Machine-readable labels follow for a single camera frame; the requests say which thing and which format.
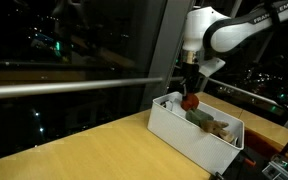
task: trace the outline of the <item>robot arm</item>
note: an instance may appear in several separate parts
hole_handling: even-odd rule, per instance
[[[184,32],[183,50],[187,51],[184,62],[203,61],[204,51],[208,57],[232,54],[253,35],[288,20],[288,0],[269,5],[271,11],[260,7],[238,18],[226,17],[211,7],[189,12]]]

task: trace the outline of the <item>white plastic bin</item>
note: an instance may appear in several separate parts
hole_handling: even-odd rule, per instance
[[[229,123],[224,129],[238,137],[237,145],[233,146],[186,120],[186,112],[180,107],[181,100],[182,94],[179,92],[154,99],[148,129],[209,173],[223,174],[244,148],[244,123],[211,106],[199,103],[198,109],[212,115],[215,120]],[[161,106],[165,101],[172,102],[172,110]]]

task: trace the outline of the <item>white box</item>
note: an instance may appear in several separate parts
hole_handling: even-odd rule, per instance
[[[182,94],[178,92],[154,99],[148,129],[209,173],[223,174],[244,148],[244,123],[202,102],[198,105],[198,109],[215,120],[229,123],[224,129],[238,137],[237,145],[233,146],[186,120],[186,111],[180,107],[181,100]],[[173,102],[172,111],[161,106],[165,101]]]

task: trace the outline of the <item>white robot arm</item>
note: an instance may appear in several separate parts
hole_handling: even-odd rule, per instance
[[[218,57],[234,53],[253,35],[286,20],[288,0],[265,4],[238,18],[224,16],[211,7],[191,11],[185,23],[184,62],[198,64],[199,72],[208,77],[224,66]]]

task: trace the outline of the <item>table surface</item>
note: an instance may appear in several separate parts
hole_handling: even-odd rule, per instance
[[[283,147],[288,129],[206,93],[200,101],[244,121]],[[147,129],[150,111],[0,159],[0,179],[209,179],[210,174]]]

